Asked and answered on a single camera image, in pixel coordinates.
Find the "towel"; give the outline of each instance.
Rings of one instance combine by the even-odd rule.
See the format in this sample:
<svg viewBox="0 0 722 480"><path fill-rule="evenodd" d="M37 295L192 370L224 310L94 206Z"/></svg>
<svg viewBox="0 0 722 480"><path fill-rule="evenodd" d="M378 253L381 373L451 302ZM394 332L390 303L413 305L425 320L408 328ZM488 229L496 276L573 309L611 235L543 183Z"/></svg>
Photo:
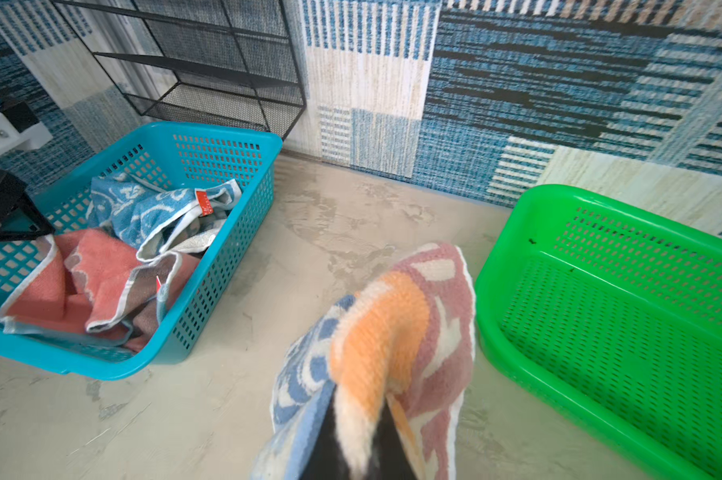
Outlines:
<svg viewBox="0 0 722 480"><path fill-rule="evenodd" d="M169 252L143 264L133 247L99 229L35 242L44 258L1 306L6 333L88 345L125 343L139 351L199 263Z"/></svg>
<svg viewBox="0 0 722 480"><path fill-rule="evenodd" d="M448 244L420 247L352 301L333 306L287 353L273 391L276 434L252 478L300 478L329 402L350 478L364 478L373 464L385 405L415 477L455 478L455 430L475 359L474 317L465 260Z"/></svg>
<svg viewBox="0 0 722 480"><path fill-rule="evenodd" d="M203 216L197 192L206 194L214 212L210 218ZM91 179L87 216L89 227L111 231L136 248L137 259L147 262L169 250L203 252L240 198L241 188L235 180L205 190L165 191L122 173ZM191 241L196 235L201 236Z"/></svg>

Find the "concrete floor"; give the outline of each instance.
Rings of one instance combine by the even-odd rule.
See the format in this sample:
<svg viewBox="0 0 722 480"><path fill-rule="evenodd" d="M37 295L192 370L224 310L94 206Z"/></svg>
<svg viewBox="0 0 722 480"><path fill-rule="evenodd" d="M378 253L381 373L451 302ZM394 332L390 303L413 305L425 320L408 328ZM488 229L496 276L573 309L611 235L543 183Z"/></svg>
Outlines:
<svg viewBox="0 0 722 480"><path fill-rule="evenodd" d="M129 379L57 376L0 358L0 479L245 478L270 437L289 343L414 247L462 247L475 277L509 210L280 158L276 199L190 357ZM648 478L480 353L458 478Z"/></svg>

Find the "patterned wallpaper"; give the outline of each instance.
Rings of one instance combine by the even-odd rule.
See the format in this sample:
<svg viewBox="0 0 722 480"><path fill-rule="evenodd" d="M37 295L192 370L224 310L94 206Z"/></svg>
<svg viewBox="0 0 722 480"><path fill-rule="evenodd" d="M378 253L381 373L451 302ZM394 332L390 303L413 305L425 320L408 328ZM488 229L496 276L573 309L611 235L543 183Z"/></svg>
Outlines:
<svg viewBox="0 0 722 480"><path fill-rule="evenodd" d="M74 27L93 30L81 12ZM46 0L0 0L0 95L27 101L52 134L0 168L35 194L143 123Z"/></svg>
<svg viewBox="0 0 722 480"><path fill-rule="evenodd" d="M722 237L722 0L284 3L308 94L285 148L501 206L576 185ZM48 0L0 0L0 33L93 151L144 121Z"/></svg>

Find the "pink towel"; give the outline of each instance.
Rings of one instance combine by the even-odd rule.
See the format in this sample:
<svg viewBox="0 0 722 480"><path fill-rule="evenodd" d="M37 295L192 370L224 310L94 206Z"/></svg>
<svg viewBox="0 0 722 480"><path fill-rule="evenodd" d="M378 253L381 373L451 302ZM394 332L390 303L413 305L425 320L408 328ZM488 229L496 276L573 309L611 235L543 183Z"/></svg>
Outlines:
<svg viewBox="0 0 722 480"><path fill-rule="evenodd" d="M36 246L44 259L0 309L7 333L33 328L115 340L134 323L126 347L139 351L180 295L199 260L169 253L148 264L136 250L99 229L43 236Z"/></svg>
<svg viewBox="0 0 722 480"><path fill-rule="evenodd" d="M356 295L331 340L337 441L363 478L387 401L420 480L455 478L462 394L475 358L475 293L456 246L427 244Z"/></svg>

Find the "towel tag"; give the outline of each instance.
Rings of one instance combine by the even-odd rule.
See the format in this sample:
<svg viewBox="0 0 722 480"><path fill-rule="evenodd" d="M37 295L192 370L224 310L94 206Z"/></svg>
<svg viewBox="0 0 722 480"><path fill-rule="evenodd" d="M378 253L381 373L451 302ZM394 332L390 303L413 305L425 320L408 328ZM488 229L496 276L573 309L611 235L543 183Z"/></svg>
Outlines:
<svg viewBox="0 0 722 480"><path fill-rule="evenodd" d="M198 199L198 204L201 206L201 216L212 215L214 213L212 204L210 203L209 197L207 197L207 193L205 191L196 190L196 198Z"/></svg>

